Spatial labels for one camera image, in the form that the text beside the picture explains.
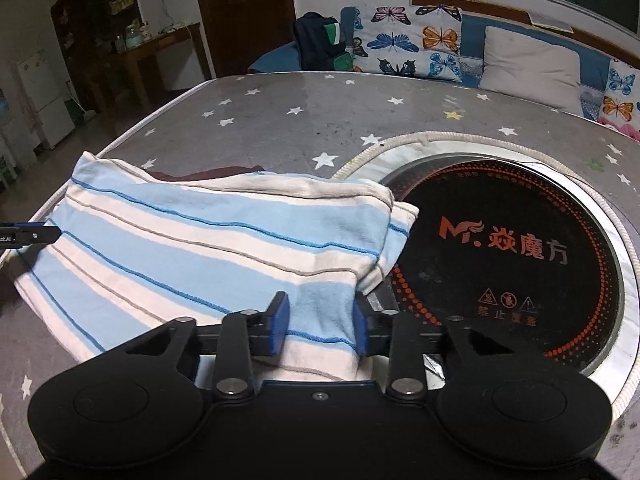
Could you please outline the blue white striped garment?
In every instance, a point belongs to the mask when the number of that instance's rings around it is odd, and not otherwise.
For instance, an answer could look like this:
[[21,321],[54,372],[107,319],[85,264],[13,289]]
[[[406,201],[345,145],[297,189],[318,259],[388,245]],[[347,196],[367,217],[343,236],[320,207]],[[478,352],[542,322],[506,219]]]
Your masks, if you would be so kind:
[[84,362],[175,318],[201,325],[268,307],[291,314],[265,378],[355,380],[352,308],[386,279],[418,218],[370,180],[250,172],[171,182],[83,154],[47,218],[61,232],[6,270],[52,336]]

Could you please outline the white refrigerator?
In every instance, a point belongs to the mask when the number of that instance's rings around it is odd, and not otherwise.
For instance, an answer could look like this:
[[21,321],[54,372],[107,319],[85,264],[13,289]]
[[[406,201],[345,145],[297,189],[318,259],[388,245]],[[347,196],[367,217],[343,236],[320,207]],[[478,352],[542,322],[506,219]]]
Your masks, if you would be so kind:
[[40,53],[17,64],[18,76],[29,104],[35,111],[38,136],[52,150],[75,128],[47,59]]

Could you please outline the black round induction cooktop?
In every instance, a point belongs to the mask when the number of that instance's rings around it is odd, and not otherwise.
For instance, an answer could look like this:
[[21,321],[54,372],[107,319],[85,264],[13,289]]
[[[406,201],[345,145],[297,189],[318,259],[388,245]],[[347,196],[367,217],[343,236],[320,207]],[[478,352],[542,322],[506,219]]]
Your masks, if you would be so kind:
[[486,322],[547,358],[590,370],[620,325],[620,267],[592,212],[515,162],[439,156],[384,180],[419,214],[392,273],[423,326]]

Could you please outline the dark maroon cloth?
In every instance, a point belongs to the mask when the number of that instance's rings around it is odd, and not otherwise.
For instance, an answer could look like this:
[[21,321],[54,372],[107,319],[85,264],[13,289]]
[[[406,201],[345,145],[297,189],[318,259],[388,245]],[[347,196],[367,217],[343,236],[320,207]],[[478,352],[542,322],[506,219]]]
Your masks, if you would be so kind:
[[241,166],[229,166],[214,168],[200,172],[194,172],[193,174],[185,174],[184,176],[173,176],[172,174],[165,174],[160,171],[148,170],[148,174],[153,178],[161,181],[168,182],[186,182],[186,181],[201,181],[212,180],[219,178],[226,178],[236,176],[237,174],[251,174],[252,172],[264,171],[262,166],[254,167],[241,167]]

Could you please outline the grey star pattern tablecloth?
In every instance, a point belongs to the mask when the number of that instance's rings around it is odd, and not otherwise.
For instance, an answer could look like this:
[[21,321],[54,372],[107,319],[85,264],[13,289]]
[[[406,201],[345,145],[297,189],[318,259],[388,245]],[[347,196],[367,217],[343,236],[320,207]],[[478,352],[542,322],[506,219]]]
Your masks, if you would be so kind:
[[338,73],[221,78],[115,129],[96,119],[30,168],[3,196],[1,212],[14,218],[34,212],[83,151],[149,162],[168,174],[259,165],[329,177],[335,168],[319,166],[319,155],[343,166],[375,143],[421,131],[467,133],[543,152],[604,195],[631,236],[639,233],[639,147],[628,136],[501,93]]

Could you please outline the brown wooden desk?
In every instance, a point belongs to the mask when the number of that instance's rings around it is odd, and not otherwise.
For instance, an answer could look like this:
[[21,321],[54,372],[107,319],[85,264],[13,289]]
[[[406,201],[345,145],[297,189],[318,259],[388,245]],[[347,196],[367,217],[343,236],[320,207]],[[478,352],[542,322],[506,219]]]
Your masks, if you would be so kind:
[[200,23],[189,24],[173,32],[156,36],[140,44],[140,46],[116,55],[116,60],[125,67],[129,79],[134,86],[134,92],[136,92],[136,96],[143,107],[149,108],[151,101],[148,93],[148,85],[140,70],[140,63],[147,58],[156,58],[160,52],[183,44],[186,41],[190,41],[192,47],[194,47],[195,54],[198,57],[198,64],[200,64],[204,78],[206,80],[212,79],[212,71],[206,58]]

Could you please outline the teal kettle on desk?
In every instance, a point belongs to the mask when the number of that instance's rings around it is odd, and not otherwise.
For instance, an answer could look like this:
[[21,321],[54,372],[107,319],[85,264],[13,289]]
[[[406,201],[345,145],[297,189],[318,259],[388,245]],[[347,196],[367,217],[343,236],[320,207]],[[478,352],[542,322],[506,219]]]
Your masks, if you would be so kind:
[[140,30],[140,26],[133,22],[126,27],[125,44],[128,50],[140,47],[143,44],[143,36]]

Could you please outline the dark wooden shelf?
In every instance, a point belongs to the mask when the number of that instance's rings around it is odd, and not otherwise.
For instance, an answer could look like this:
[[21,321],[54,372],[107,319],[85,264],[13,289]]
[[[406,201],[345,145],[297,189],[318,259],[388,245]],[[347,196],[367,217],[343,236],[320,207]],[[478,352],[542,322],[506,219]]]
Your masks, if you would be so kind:
[[58,0],[51,18],[79,104],[103,112],[126,89],[117,57],[141,18],[137,0]]

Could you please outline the dark navy green bag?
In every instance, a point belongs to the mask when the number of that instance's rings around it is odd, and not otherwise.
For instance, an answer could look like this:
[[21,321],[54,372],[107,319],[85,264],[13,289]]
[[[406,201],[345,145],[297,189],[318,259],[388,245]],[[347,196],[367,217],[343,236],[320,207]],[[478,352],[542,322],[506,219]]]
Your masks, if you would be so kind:
[[293,34],[302,70],[352,71],[352,56],[336,18],[307,12],[295,21]]

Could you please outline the butterfly print pillow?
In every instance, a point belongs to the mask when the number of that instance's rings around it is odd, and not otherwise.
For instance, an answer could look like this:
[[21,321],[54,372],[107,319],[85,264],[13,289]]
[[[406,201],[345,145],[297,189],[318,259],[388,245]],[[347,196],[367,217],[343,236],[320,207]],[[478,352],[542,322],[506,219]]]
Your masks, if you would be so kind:
[[356,72],[462,81],[462,12],[456,6],[349,6],[341,21]]

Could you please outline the plain beige pillow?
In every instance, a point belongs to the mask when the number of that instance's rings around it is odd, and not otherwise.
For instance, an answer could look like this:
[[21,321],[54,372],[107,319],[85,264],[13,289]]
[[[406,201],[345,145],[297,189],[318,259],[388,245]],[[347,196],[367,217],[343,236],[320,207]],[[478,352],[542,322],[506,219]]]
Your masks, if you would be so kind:
[[579,54],[517,32],[485,28],[478,86],[582,116]]

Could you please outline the dark wooden door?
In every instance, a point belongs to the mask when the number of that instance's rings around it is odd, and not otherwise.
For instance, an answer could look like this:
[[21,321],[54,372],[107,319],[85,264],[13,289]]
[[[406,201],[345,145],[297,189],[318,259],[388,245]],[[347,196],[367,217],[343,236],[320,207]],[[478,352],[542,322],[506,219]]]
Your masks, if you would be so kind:
[[262,55],[293,40],[293,0],[198,0],[218,78],[241,75]]

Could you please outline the blue bench mattress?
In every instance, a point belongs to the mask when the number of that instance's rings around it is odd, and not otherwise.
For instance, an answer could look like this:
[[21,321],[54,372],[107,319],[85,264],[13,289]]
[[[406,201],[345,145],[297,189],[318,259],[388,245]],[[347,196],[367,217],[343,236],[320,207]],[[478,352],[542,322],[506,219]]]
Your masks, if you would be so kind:
[[348,6],[340,18],[308,12],[296,21],[293,41],[264,54],[251,69],[351,70],[447,81],[596,117],[597,103],[582,83],[588,62],[596,64],[596,73],[608,71],[608,59],[595,53],[434,4]]

